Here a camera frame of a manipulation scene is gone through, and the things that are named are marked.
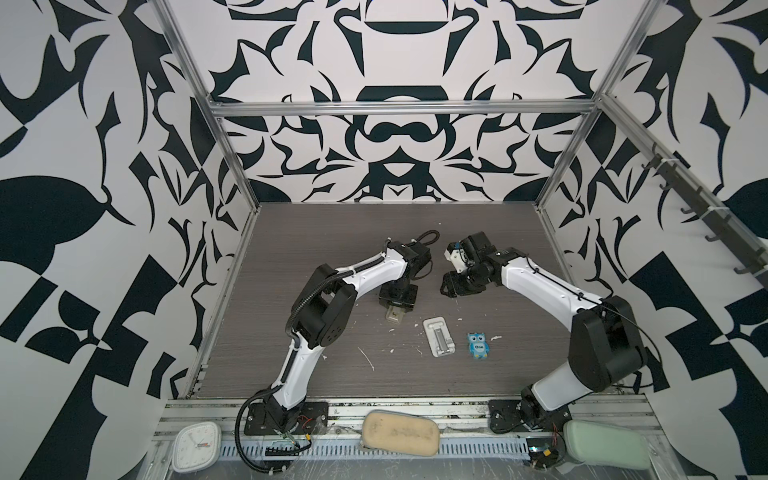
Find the white remote control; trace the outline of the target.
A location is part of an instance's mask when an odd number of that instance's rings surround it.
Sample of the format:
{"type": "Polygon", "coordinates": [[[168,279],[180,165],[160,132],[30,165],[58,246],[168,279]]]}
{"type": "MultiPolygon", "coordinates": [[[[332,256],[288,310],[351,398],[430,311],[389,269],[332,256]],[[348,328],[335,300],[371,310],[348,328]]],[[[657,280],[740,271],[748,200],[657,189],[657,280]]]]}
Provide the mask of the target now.
{"type": "Polygon", "coordinates": [[[387,308],[385,318],[388,322],[400,325],[405,317],[406,309],[401,306],[390,305],[387,308]]]}

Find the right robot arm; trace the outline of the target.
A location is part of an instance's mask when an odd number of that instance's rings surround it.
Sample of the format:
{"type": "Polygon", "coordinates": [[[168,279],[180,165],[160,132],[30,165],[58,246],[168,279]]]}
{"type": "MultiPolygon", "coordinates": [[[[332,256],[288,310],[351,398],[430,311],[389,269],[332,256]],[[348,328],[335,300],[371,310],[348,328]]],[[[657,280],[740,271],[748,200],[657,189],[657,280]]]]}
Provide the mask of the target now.
{"type": "Polygon", "coordinates": [[[574,401],[600,393],[647,365],[642,330],[623,298],[582,290],[518,249],[495,247],[483,232],[449,244],[444,257],[453,270],[443,276],[443,295],[475,295],[495,284],[526,297],[570,334],[567,360],[522,391],[520,424],[540,427],[574,401]]]}

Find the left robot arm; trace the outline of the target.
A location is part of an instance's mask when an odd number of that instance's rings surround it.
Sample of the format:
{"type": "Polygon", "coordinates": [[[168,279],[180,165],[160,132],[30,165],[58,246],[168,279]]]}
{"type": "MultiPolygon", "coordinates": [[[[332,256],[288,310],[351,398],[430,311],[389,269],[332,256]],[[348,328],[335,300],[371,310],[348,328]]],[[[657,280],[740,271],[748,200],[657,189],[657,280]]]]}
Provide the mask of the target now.
{"type": "Polygon", "coordinates": [[[267,415],[279,428],[296,423],[321,354],[342,335],[360,298],[376,290],[386,317],[394,321],[413,310],[415,282],[432,265],[430,245],[438,239],[436,230],[407,242],[388,239],[379,253],[361,262],[317,267],[291,307],[285,327],[289,351],[264,398],[267,415]]]}

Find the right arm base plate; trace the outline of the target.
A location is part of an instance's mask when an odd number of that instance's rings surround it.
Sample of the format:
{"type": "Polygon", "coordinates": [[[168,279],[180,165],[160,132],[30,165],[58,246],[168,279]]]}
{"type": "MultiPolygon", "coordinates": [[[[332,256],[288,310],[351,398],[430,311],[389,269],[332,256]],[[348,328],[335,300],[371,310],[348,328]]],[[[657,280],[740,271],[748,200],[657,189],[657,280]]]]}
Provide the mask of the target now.
{"type": "Polygon", "coordinates": [[[495,434],[512,432],[554,432],[573,419],[567,406],[548,411],[534,399],[493,399],[488,402],[489,428],[495,434]]]}

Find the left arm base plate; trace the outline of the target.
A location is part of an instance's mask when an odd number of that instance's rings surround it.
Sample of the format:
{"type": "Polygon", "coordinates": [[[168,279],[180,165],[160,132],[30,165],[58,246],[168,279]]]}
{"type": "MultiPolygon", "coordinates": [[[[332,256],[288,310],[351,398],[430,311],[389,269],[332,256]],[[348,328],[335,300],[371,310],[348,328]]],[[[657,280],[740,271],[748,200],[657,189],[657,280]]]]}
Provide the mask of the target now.
{"type": "Polygon", "coordinates": [[[285,409],[270,400],[252,403],[245,415],[246,436],[268,435],[274,432],[303,434],[327,425],[329,404],[327,402],[301,402],[291,409],[285,409]]]}

